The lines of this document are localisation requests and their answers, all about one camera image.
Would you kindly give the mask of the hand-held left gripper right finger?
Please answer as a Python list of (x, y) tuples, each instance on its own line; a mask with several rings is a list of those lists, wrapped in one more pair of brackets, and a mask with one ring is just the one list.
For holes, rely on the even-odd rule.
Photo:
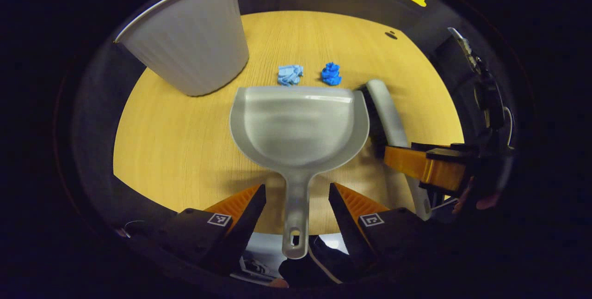
[(328, 201), (353, 263), (360, 269), (398, 265), (428, 252), (428, 223), (404, 207), (389, 209), (367, 196), (331, 183)]

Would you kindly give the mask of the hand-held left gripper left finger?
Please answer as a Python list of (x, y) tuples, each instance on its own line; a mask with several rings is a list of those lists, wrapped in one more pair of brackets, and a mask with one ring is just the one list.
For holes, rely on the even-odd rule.
[(161, 249), (219, 275), (238, 268), (266, 204), (265, 184), (246, 188), (207, 207), (187, 208), (156, 230)]

